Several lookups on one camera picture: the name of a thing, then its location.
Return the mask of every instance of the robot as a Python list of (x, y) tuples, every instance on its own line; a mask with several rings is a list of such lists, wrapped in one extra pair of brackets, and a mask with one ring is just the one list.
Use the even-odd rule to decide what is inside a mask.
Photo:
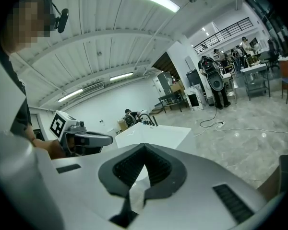
[(215, 91), (221, 91), (224, 88), (224, 82), (220, 73), (216, 70), (218, 66), (215, 61), (210, 57), (204, 57), (201, 62), (202, 69), (207, 74), (210, 86)]
[[(67, 157), (99, 153), (103, 146), (113, 143), (112, 136), (87, 131), (83, 121), (62, 111), (55, 112), (49, 130), (57, 137)], [(70, 147), (69, 139), (74, 140), (74, 147)]]

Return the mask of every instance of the black vent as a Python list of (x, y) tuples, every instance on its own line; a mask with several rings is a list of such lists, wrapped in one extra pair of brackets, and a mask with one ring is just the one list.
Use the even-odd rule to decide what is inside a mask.
[(81, 168), (81, 166), (79, 164), (72, 164), (72, 165), (67, 165), (67, 166), (64, 166), (64, 167), (57, 168), (57, 172), (59, 174), (61, 174), (61, 173), (68, 172), (68, 171), (73, 171), (73, 170), (76, 170), (76, 169), (79, 169), (79, 168)]
[(145, 157), (145, 150), (137, 150), (129, 157), (118, 162), (113, 167), (113, 173), (127, 186), (132, 187), (144, 166), (143, 157)]
[(172, 166), (168, 160), (165, 160), (150, 149), (146, 151), (145, 166), (148, 171), (150, 185), (154, 186), (167, 178), (171, 173)]
[(239, 224), (253, 215), (250, 208), (245, 205), (245, 203), (231, 190), (228, 185), (222, 184), (215, 186), (213, 187), (213, 190)]

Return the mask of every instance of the workbench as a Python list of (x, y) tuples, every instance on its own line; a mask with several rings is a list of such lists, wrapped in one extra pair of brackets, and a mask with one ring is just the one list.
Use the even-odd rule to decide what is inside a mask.
[[(174, 103), (167, 104), (166, 106), (164, 106), (163, 103), (162, 103), (162, 100), (167, 100), (167, 99), (174, 99)], [(173, 105), (178, 105), (179, 109), (180, 109), (180, 112), (182, 113), (180, 104), (184, 103), (186, 105), (180, 90), (177, 90), (177, 91), (175, 91), (175, 92), (173, 92), (171, 94), (166, 94), (166, 95), (164, 95), (162, 97), (159, 97), (159, 101), (160, 101), (160, 103), (161, 103), (161, 105), (163, 107), (163, 111), (165, 113), (167, 113), (165, 111), (165, 107), (169, 106), (171, 108), (171, 106), (173, 106)]]
[[(257, 72), (261, 72), (262, 77), (259, 79), (254, 78), (253, 80), (248, 81), (248, 77), (251, 75), (251, 73), (257, 73)], [(252, 67), (241, 69), (241, 73), (243, 75), (245, 90), (246, 90), (246, 94), (249, 97), (249, 100), (251, 100), (250, 93), (258, 92), (258, 91), (266, 92), (266, 90), (268, 90), (269, 97), (271, 97), (269, 75), (268, 75), (267, 66), (265, 64), (258, 64)]]

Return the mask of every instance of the white column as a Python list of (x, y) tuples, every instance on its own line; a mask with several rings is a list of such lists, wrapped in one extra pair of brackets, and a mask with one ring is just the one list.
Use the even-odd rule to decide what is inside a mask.
[(168, 50), (168, 56), (171, 58), (177, 73), (183, 83), (185, 89), (190, 87), (189, 80), (187, 78), (187, 72), (193, 70), (189, 68), (185, 58), (188, 56), (187, 52), (184, 50), (184, 47), (179, 43), (175, 42)]
[(198, 62), (200, 61), (199, 56), (197, 55), (197, 53), (195, 52), (195, 50), (193, 49), (191, 43), (189, 42), (188, 38), (185, 35), (178, 35), (177, 36), (177, 40), (178, 42), (181, 43), (181, 45), (183, 46), (183, 50), (186, 52), (186, 54), (188, 56), (190, 56), (191, 60), (193, 61), (193, 64), (196, 68), (196, 70), (199, 73), (199, 76), (202, 80), (203, 86), (205, 88), (205, 92), (207, 95), (207, 98), (212, 97), (212, 92), (211, 92), (211, 88), (207, 86), (209, 85), (208, 80), (205, 76), (203, 76), (202, 74), (200, 74), (199, 69), (198, 69)]

